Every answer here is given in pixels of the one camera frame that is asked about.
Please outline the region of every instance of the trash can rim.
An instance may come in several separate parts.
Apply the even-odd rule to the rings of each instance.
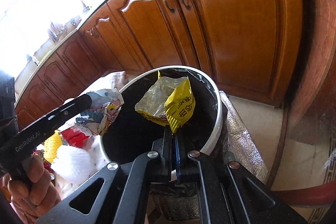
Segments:
[[[134,78],[133,80],[131,80],[129,83],[127,83],[125,86],[123,86],[120,89],[120,93],[122,94],[122,92],[124,90],[126,90],[130,85],[132,85],[134,82],[136,82],[137,80],[143,78],[144,76],[158,71],[158,70],[163,70],[163,69],[174,69],[174,68],[178,68],[178,69],[188,69],[188,70],[192,70],[194,72],[197,72],[199,74],[201,74],[203,77],[205,77],[209,83],[212,85],[212,87],[214,88],[215,94],[216,94],[216,101],[218,103],[218,110],[217,110],[217,117],[216,117],[216,122],[215,125],[213,127],[213,130],[209,136],[209,139],[207,140],[207,142],[205,143],[205,145],[203,146],[203,148],[200,150],[200,152],[209,155],[212,150],[214,149],[219,135],[221,134],[221,129],[222,129],[222,125],[223,125],[223,117],[222,117],[222,101],[221,101],[221,96],[219,95],[219,90],[217,85],[215,84],[215,82],[211,79],[211,77],[209,77],[209,75],[207,75],[205,72],[202,72],[196,68],[192,68],[192,67],[188,67],[188,66],[180,66],[180,65],[173,65],[173,66],[164,66],[164,67],[160,67],[160,68],[155,68],[152,70],[149,70],[139,76],[137,76],[136,78]],[[102,152],[103,157],[107,160],[110,161],[110,159],[108,158],[103,143],[102,143],[102,136],[99,136],[100,140],[99,140],[99,146],[100,146],[100,151]],[[172,180],[176,180],[176,171],[173,170],[172,171]]]

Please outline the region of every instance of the reflective foil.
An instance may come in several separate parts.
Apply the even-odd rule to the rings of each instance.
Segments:
[[[234,154],[236,161],[240,162],[257,179],[263,181],[267,168],[257,147],[225,92],[220,90],[219,94],[227,108],[227,150]]]

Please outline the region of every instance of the yellow spiky ball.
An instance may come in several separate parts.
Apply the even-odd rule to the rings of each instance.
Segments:
[[[50,163],[56,158],[57,149],[62,145],[61,137],[58,131],[44,141],[43,157]]]

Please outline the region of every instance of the floor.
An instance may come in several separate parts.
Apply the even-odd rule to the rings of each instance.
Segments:
[[[282,125],[283,110],[261,103],[230,96],[249,131],[256,147],[270,172]],[[293,190],[318,186],[324,183],[326,171],[330,167],[329,153],[331,143],[328,134],[320,134],[314,144],[306,144],[291,139],[288,135],[283,155],[272,190]],[[324,214],[327,208],[292,207],[308,223]]]

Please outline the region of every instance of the red object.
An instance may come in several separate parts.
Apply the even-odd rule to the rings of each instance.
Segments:
[[[336,181],[311,188],[272,192],[278,196],[282,202],[289,205],[330,205],[336,200]]]
[[[63,138],[69,143],[69,145],[76,146],[78,148],[82,148],[86,139],[89,137],[75,126],[65,129],[60,132],[60,134],[62,134]]]

